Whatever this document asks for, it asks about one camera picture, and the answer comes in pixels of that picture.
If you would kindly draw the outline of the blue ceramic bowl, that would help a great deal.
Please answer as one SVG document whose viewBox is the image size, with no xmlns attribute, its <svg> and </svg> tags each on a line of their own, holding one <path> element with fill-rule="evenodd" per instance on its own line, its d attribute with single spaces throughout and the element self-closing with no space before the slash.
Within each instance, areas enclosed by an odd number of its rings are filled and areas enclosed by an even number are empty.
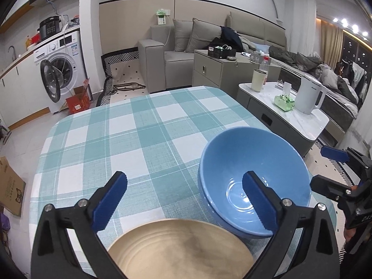
<svg viewBox="0 0 372 279">
<path fill-rule="evenodd" d="M 200 194 L 215 221 L 242 238 L 272 236 L 276 213 L 262 198 L 256 180 L 280 199 L 310 203 L 310 175 L 297 150 L 278 135 L 253 127 L 226 129 L 205 146 L 198 169 Z"/>
</svg>

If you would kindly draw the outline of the white marble coffee table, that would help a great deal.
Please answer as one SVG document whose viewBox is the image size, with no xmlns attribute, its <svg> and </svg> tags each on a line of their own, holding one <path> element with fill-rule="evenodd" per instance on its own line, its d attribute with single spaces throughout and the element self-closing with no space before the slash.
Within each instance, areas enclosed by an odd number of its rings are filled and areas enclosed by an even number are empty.
<svg viewBox="0 0 372 279">
<path fill-rule="evenodd" d="M 309 115 L 297 109 L 283 111 L 274 104 L 274 98 L 281 93 L 282 86 L 277 82 L 266 83 L 260 92 L 252 90 L 250 83 L 241 83 L 236 100 L 304 157 L 328 125 L 329 118 L 319 109 Z"/>
</svg>

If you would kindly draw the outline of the white electric kettle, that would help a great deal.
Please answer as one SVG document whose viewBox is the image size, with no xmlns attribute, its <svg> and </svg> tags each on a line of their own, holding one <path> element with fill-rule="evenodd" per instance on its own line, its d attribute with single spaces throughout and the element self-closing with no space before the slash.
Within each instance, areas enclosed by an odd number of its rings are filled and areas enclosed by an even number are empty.
<svg viewBox="0 0 372 279">
<path fill-rule="evenodd" d="M 327 88 L 309 74 L 301 77 L 301 84 L 294 100 L 295 109 L 309 115 L 314 109 L 320 109 Z"/>
</svg>

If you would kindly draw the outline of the green tissue pack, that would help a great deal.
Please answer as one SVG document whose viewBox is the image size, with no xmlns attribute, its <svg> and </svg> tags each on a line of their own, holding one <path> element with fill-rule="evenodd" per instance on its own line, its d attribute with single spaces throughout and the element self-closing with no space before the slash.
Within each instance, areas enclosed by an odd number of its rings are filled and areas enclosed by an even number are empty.
<svg viewBox="0 0 372 279">
<path fill-rule="evenodd" d="M 294 99 L 288 95 L 278 95 L 274 97 L 274 104 L 284 112 L 294 109 Z"/>
</svg>

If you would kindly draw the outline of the brown cardboard box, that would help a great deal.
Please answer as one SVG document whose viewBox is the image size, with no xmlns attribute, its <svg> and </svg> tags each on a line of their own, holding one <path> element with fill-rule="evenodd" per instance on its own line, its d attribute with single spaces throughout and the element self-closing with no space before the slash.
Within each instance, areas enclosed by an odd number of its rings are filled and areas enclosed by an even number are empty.
<svg viewBox="0 0 372 279">
<path fill-rule="evenodd" d="M 5 156 L 0 160 L 0 202 L 6 210 L 20 217 L 26 183 L 18 176 Z"/>
</svg>

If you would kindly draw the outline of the cream tumbler cup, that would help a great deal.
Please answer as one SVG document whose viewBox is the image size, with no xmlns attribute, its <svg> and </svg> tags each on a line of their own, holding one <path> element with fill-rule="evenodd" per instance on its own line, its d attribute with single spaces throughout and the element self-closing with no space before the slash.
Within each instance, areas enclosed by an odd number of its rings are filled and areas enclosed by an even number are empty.
<svg viewBox="0 0 372 279">
<path fill-rule="evenodd" d="M 266 79 L 267 79 L 267 71 L 255 69 L 253 71 L 251 89 L 256 92 L 261 92 Z"/>
</svg>

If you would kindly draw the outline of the clear plastic bottle red label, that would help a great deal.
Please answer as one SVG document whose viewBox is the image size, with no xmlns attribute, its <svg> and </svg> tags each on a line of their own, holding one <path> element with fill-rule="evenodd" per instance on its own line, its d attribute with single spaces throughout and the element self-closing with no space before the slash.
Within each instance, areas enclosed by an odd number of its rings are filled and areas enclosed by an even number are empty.
<svg viewBox="0 0 372 279">
<path fill-rule="evenodd" d="M 259 66 L 259 70 L 262 72 L 262 74 L 265 75 L 264 77 L 264 84 L 267 81 L 268 73 L 269 73 L 269 57 L 264 56 L 263 61 L 261 62 Z"/>
</svg>

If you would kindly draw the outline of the beige curtain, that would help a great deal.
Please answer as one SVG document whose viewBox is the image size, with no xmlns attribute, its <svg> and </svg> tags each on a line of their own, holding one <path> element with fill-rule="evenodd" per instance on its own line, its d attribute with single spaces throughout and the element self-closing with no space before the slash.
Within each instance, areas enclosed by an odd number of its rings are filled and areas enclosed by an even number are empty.
<svg viewBox="0 0 372 279">
<path fill-rule="evenodd" d="M 343 29 L 327 21 L 321 21 L 320 55 L 323 62 L 335 69 L 342 56 L 344 41 Z"/>
</svg>

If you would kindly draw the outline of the beige round plate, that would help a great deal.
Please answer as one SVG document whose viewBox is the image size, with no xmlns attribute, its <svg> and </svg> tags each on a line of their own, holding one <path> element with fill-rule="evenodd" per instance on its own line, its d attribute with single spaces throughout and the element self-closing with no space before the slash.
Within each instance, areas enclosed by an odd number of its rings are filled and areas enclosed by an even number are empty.
<svg viewBox="0 0 372 279">
<path fill-rule="evenodd" d="M 186 219 L 138 226 L 118 237 L 108 253 L 127 278 L 243 278 L 254 264 L 232 233 Z"/>
</svg>

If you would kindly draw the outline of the grey cabinet with drawers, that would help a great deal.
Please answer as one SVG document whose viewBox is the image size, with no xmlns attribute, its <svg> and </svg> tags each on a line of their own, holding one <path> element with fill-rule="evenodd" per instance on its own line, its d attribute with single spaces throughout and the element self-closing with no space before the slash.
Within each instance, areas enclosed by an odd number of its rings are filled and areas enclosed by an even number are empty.
<svg viewBox="0 0 372 279">
<path fill-rule="evenodd" d="M 236 54 L 236 60 L 216 59 L 208 55 L 207 50 L 194 52 L 194 76 L 193 85 L 198 84 L 196 73 L 201 75 L 207 82 L 201 85 L 217 85 L 219 87 L 250 83 L 253 71 L 258 69 L 260 63 L 250 62 L 248 57 Z"/>
</svg>

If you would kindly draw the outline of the teal white checkered tablecloth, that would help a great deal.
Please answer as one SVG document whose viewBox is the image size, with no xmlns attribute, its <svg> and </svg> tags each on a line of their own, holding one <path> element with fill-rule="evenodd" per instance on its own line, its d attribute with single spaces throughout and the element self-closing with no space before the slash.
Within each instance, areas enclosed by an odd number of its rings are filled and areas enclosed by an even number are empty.
<svg viewBox="0 0 372 279">
<path fill-rule="evenodd" d="M 219 89 L 199 86 L 140 96 L 67 116 L 50 129 L 34 177 L 29 230 L 43 209 L 90 198 L 112 175 L 128 187 L 106 228 L 105 247 L 161 219 L 214 223 L 197 185 L 206 144 L 232 127 L 263 124 Z"/>
</svg>

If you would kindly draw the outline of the red cardboard box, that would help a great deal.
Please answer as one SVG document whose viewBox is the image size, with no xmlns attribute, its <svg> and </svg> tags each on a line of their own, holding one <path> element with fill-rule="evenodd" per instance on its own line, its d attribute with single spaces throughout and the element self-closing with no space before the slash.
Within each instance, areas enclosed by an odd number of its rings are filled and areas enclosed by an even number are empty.
<svg viewBox="0 0 372 279">
<path fill-rule="evenodd" d="M 69 113 L 76 114 L 88 110 L 91 103 L 89 79 L 85 79 L 83 85 L 74 88 L 75 95 L 66 99 Z"/>
</svg>

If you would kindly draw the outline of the black box on cabinet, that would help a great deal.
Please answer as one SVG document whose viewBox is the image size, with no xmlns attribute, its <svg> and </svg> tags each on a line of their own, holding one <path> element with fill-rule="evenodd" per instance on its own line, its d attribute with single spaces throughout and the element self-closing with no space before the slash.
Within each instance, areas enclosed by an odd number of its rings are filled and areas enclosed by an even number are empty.
<svg viewBox="0 0 372 279">
<path fill-rule="evenodd" d="M 236 49 L 232 49 L 230 46 L 209 46 L 207 55 L 215 59 L 227 59 L 228 57 L 236 56 Z"/>
</svg>

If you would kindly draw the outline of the black jacket on sofa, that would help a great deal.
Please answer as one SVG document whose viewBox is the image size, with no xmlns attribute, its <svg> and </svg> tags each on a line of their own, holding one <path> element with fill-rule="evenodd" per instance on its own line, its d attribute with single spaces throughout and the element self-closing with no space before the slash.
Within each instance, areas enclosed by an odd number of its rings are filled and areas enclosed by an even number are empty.
<svg viewBox="0 0 372 279">
<path fill-rule="evenodd" d="M 222 47 L 224 45 L 235 49 L 237 52 L 244 51 L 239 35 L 230 27 L 221 27 L 221 35 L 219 37 L 215 37 L 209 44 L 211 47 Z"/>
</svg>

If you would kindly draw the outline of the white washing machine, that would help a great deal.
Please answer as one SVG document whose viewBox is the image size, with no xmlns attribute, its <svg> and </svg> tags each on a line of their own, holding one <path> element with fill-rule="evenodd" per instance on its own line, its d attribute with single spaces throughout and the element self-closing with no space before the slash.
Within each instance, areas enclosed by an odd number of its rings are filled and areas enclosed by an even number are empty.
<svg viewBox="0 0 372 279">
<path fill-rule="evenodd" d="M 33 52 L 51 113 L 66 106 L 66 99 L 77 94 L 86 80 L 80 29 L 72 28 L 42 44 Z"/>
</svg>

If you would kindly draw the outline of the black patterned floor mat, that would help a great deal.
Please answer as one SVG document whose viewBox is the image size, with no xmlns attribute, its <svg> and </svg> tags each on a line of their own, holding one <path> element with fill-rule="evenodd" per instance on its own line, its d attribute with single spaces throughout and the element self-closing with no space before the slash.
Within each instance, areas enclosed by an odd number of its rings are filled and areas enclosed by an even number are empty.
<svg viewBox="0 0 372 279">
<path fill-rule="evenodd" d="M 140 73 L 137 47 L 106 53 L 102 55 L 102 64 L 106 80 L 96 106 L 148 94 Z"/>
</svg>

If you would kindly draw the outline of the grey sofa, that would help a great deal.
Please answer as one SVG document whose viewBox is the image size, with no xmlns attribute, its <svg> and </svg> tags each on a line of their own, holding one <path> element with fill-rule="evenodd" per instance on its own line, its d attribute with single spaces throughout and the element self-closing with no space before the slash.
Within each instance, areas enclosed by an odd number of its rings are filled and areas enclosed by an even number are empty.
<svg viewBox="0 0 372 279">
<path fill-rule="evenodd" d="M 249 49 L 258 45 L 285 49 L 282 27 L 252 14 L 231 12 L 223 26 L 193 18 L 173 20 L 171 25 L 151 27 L 151 38 L 138 42 L 140 73 L 149 93 L 190 86 L 194 72 L 194 51 L 207 50 L 214 39 L 224 39 L 231 28 Z"/>
</svg>

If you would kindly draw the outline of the black rice cooker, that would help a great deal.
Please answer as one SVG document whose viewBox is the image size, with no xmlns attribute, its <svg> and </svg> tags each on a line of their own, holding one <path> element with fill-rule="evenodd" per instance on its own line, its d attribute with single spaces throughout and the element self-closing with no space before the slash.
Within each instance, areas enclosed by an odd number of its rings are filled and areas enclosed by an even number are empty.
<svg viewBox="0 0 372 279">
<path fill-rule="evenodd" d="M 40 41 L 44 41 L 60 32 L 60 17 L 52 16 L 41 21 L 37 30 L 40 34 Z"/>
</svg>

